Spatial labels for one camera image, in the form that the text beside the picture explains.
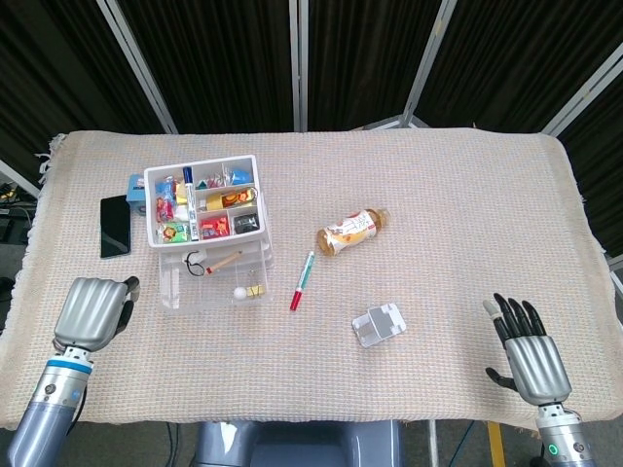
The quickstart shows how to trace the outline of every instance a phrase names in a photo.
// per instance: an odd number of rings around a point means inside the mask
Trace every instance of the black phone screen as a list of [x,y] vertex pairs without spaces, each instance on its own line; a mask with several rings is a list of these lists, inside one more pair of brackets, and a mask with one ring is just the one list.
[[99,226],[101,258],[129,254],[129,204],[125,195],[99,202]]

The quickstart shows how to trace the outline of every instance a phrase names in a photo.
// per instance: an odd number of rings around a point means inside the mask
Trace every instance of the yellow pole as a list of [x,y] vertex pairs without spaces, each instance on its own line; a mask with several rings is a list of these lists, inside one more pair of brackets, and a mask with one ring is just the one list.
[[499,423],[494,421],[487,422],[489,430],[489,445],[491,446],[491,461],[494,467],[505,467],[504,462],[504,446],[502,444],[502,432],[499,429]]

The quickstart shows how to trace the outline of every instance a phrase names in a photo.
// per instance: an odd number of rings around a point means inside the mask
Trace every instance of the plastic storage box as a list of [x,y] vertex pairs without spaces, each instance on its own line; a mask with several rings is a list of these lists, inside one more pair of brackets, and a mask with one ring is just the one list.
[[[195,186],[199,181],[214,174],[224,174],[229,168],[238,168],[252,174],[253,182],[244,185],[230,185],[223,188],[208,188],[204,190],[195,189],[197,198],[197,217],[198,222],[213,217],[227,215],[230,222],[230,232],[234,232],[234,219],[237,216],[245,214],[255,214],[259,216],[260,229],[258,231],[240,234],[230,234],[229,236],[221,236],[208,240],[199,240],[185,243],[160,243],[158,239],[159,223],[156,215],[156,184],[162,182],[167,176],[173,176],[178,180],[183,180],[182,169],[191,167],[193,171],[193,181]],[[230,207],[227,209],[207,210],[201,209],[201,201],[210,195],[235,192],[245,188],[254,188],[257,191],[257,198],[253,200],[250,206]],[[239,156],[234,158],[215,159],[213,161],[180,163],[176,165],[164,165],[161,167],[151,167],[145,170],[145,199],[147,202],[147,238],[149,246],[161,251],[187,251],[189,247],[197,249],[198,247],[215,247],[219,244],[245,243],[247,241],[257,240],[267,235],[266,219],[264,218],[263,196],[260,188],[260,182],[257,174],[257,165],[255,156]]]
[[[197,199],[199,224],[203,219],[227,216],[230,235],[183,243],[160,243],[159,223],[156,215],[156,184],[166,177],[183,180],[183,167],[192,167]],[[225,174],[229,169],[244,170],[252,175],[246,184],[222,188],[197,189],[201,180],[214,173]],[[241,207],[208,210],[202,199],[214,194],[254,188],[257,197]],[[256,305],[271,297],[267,269],[274,263],[273,248],[267,208],[260,188],[254,156],[239,156],[212,161],[190,162],[176,165],[151,167],[145,170],[146,223],[149,245],[159,252],[160,286],[162,305],[175,314],[201,312],[220,305]],[[259,230],[235,233],[234,219],[245,214],[257,214]],[[211,275],[195,276],[211,265],[233,253],[240,256]],[[201,257],[201,266],[195,266],[195,258]]]

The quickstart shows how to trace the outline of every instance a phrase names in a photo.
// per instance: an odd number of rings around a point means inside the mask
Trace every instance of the table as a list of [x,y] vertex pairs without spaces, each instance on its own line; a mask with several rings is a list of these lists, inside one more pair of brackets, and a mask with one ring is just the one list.
[[[274,299],[169,316],[158,255],[132,217],[131,255],[99,259],[101,198],[145,167],[255,154],[269,207]],[[392,223],[319,257],[288,306],[322,226],[386,207]],[[566,363],[568,406],[587,420],[623,412],[623,338],[614,292],[567,155],[555,139],[463,129],[344,133],[69,134],[39,199],[7,330],[0,425],[19,421],[77,276],[141,280],[125,332],[93,356],[81,419],[485,419],[533,428],[535,409],[489,381],[508,370],[481,302],[530,300]],[[350,327],[396,302],[407,331],[364,349]]]

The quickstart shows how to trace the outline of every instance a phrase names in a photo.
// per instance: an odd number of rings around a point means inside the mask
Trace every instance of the floor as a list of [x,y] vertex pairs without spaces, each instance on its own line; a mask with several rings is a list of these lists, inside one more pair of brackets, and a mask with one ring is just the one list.
[[[0,244],[0,276],[15,277],[21,268],[25,248]],[[0,302],[0,327],[9,309],[8,302]],[[617,312],[623,320],[623,301],[617,298]],[[462,438],[468,420],[441,420],[437,422],[440,465],[450,464],[453,453]],[[193,457],[197,425],[181,426],[179,455],[175,465],[186,467]],[[623,458],[623,416],[613,421],[586,424],[586,435],[592,443],[602,466],[621,465]],[[12,432],[0,430],[0,453],[4,455]],[[530,432],[502,426],[506,465],[528,467],[530,459],[538,455],[540,442]],[[428,465],[427,431],[425,422],[412,422],[403,431],[406,466]],[[169,441],[165,423],[143,422],[127,425],[78,423],[63,447],[59,467],[165,466]],[[466,439],[456,466],[491,466],[486,423],[477,421]]]

